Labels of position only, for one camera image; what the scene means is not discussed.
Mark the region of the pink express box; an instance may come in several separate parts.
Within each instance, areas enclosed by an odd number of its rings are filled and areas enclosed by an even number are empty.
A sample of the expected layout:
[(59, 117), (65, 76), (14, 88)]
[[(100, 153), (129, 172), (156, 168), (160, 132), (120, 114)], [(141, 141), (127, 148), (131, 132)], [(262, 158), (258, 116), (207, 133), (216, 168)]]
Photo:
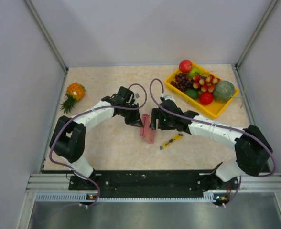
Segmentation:
[(151, 116), (143, 114), (141, 118), (143, 127), (140, 128), (141, 138), (149, 144), (153, 144), (155, 140), (155, 131), (150, 128)]

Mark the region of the yellow utility knife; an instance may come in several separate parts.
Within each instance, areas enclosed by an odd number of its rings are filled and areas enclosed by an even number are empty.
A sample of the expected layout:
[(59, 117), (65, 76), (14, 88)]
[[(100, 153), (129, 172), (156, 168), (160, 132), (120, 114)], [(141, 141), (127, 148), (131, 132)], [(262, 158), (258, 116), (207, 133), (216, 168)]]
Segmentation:
[(182, 139), (183, 138), (183, 134), (176, 134), (174, 137), (172, 137), (171, 139), (167, 140), (166, 142), (164, 142), (161, 146), (160, 146), (160, 150), (163, 150), (167, 147), (169, 147), (171, 144), (173, 144), (175, 141)]

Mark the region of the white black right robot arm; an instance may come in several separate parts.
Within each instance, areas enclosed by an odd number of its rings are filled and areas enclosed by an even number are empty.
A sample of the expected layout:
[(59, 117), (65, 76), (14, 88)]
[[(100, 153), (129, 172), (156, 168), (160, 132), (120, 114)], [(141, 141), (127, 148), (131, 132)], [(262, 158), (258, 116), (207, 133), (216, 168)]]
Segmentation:
[(163, 100), (151, 111), (152, 130), (177, 130), (190, 135), (209, 138), (227, 146), (235, 152), (235, 157), (222, 162), (210, 177), (213, 187), (223, 188), (230, 179), (247, 174), (262, 177), (261, 174), (272, 148), (257, 126), (237, 128), (219, 124), (207, 117), (188, 110), (183, 112), (173, 100)]

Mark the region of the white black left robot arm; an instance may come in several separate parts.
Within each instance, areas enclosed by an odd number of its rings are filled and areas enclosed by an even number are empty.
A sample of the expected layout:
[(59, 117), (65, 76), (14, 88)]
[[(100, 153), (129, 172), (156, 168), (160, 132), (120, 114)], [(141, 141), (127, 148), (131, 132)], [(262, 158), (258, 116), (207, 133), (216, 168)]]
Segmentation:
[(69, 168), (80, 177), (79, 183), (85, 189), (95, 186), (94, 168), (83, 156), (86, 131), (101, 122), (117, 115), (124, 118), (125, 124), (143, 127), (137, 103), (139, 96), (128, 88), (120, 87), (112, 96), (102, 98), (95, 106), (86, 111), (67, 117), (61, 116), (55, 126), (49, 147), (49, 159), (55, 164)]

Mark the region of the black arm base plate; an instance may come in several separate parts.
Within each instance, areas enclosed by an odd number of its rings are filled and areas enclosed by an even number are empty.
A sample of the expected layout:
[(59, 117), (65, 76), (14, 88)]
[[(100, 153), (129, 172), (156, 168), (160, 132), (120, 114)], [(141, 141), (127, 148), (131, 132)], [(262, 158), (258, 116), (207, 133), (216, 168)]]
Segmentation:
[(101, 198), (193, 198), (238, 187), (237, 178), (223, 182), (211, 170), (96, 170), (90, 179), (71, 176), (69, 190), (100, 190)]

